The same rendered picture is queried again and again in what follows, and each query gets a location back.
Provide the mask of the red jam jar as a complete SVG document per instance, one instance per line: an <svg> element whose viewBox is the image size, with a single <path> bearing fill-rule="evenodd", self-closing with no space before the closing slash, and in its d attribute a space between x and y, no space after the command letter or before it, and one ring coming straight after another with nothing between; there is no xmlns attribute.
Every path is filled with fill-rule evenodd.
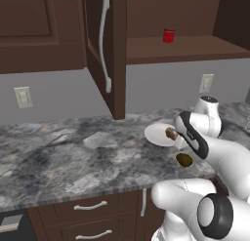
<svg viewBox="0 0 250 241"><path fill-rule="evenodd" d="M174 41L175 29L168 27L164 29L163 41L165 43L172 43Z"/></svg>

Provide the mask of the brown bread piece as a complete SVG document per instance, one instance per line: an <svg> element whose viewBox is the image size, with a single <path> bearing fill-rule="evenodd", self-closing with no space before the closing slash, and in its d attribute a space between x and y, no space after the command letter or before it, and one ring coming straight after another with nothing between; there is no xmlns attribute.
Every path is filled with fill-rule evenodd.
<svg viewBox="0 0 250 241"><path fill-rule="evenodd" d="M166 136L171 139L171 140L175 140L178 137L178 133L174 128L168 127L165 131Z"/></svg>

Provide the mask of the white round plate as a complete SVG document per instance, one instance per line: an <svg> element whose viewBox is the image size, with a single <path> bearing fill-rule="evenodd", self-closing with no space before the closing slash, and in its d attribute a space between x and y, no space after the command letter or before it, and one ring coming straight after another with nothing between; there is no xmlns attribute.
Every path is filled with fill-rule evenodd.
<svg viewBox="0 0 250 241"><path fill-rule="evenodd" d="M164 124L160 122L153 123L147 126L145 129L146 139L149 142L158 146L163 146L163 147L175 146L175 141L169 139L166 136L165 131L168 127L175 129L175 127L170 124Z"/></svg>

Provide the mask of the brown wall cabinet with shelf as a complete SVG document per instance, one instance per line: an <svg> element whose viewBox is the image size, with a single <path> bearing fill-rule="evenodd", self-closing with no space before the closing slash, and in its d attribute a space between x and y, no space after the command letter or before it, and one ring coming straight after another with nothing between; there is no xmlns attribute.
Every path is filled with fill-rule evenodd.
<svg viewBox="0 0 250 241"><path fill-rule="evenodd" d="M174 28L172 43L163 41ZM127 0L127 62L250 58L250 0Z"/></svg>

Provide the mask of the cream wall outlet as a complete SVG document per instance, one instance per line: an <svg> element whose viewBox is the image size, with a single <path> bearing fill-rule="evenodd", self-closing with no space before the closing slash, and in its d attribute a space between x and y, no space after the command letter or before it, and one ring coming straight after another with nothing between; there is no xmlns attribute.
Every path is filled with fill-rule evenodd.
<svg viewBox="0 0 250 241"><path fill-rule="evenodd" d="M19 108L32 108L33 103L28 87L18 87L14 89Z"/></svg>
<svg viewBox="0 0 250 241"><path fill-rule="evenodd" d="M212 82L213 82L213 77L214 77L213 74L203 74L202 75L200 88L199 88L200 93L209 93L210 92Z"/></svg>

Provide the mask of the dark dishwasher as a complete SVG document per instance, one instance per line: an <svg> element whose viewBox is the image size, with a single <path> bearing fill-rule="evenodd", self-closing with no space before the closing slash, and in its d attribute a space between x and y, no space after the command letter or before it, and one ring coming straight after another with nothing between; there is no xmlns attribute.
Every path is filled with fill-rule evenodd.
<svg viewBox="0 0 250 241"><path fill-rule="evenodd" d="M25 209L0 213L0 241L37 241Z"/></svg>

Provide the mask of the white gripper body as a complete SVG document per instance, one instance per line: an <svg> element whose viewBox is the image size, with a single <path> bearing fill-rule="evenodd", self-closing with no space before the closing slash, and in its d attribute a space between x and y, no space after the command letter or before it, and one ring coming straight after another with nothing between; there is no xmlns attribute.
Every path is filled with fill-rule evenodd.
<svg viewBox="0 0 250 241"><path fill-rule="evenodd" d="M177 137L175 140L175 146L181 150L185 147L188 146L188 143L186 142L186 140L183 137Z"/></svg>

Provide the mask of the dark green avocado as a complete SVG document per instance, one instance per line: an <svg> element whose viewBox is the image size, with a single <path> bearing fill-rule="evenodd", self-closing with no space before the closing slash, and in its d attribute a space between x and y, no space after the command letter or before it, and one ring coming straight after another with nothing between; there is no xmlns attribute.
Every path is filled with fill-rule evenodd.
<svg viewBox="0 0 250 241"><path fill-rule="evenodd" d="M192 158L185 153L179 153L176 159L182 167L189 167L192 164Z"/></svg>

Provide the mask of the open brown cabinet door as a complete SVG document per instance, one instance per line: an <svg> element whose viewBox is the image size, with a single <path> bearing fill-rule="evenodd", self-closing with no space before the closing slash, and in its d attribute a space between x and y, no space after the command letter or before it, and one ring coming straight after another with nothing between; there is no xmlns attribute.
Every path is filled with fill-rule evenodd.
<svg viewBox="0 0 250 241"><path fill-rule="evenodd" d="M105 91L99 53L103 0L83 0L87 67L115 120L125 117L127 0L109 0L104 27L104 59L111 78L111 93Z"/></svg>

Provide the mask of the closed brown wall cabinet door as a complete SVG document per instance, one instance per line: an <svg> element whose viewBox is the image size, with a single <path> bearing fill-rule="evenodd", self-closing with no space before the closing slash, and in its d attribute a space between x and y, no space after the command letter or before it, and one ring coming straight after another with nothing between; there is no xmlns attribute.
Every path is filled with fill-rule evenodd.
<svg viewBox="0 0 250 241"><path fill-rule="evenodd" d="M0 0L0 74L86 66L80 0Z"/></svg>

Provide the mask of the brown base cabinet door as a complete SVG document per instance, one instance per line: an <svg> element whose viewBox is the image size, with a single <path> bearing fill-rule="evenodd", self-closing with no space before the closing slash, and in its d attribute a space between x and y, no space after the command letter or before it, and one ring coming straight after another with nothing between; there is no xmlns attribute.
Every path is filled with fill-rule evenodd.
<svg viewBox="0 0 250 241"><path fill-rule="evenodd" d="M138 212L136 220L136 241L151 241L154 232L161 226L164 221L165 212L158 209L152 202L151 189L146 189L146 212L141 218L143 190L139 191Z"/></svg>

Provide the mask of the brown drawer front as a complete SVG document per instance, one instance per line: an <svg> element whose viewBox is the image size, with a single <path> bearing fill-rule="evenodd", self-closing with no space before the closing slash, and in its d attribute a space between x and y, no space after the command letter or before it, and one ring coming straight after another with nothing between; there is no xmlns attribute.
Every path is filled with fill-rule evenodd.
<svg viewBox="0 0 250 241"><path fill-rule="evenodd" d="M92 206L102 201L107 201L106 206L101 206L98 209L91 211L74 211L73 207ZM119 209L119 199L117 194L105 195L94 198L86 198L75 201L68 201L58 203L55 205L55 211L59 221L77 221L77 220L90 220L101 217L107 217L111 214L117 213Z"/></svg>
<svg viewBox="0 0 250 241"><path fill-rule="evenodd" d="M77 235L95 235L108 229L113 232L94 240L75 240ZM72 224L62 231L63 241L134 241L136 214L127 213L101 221Z"/></svg>

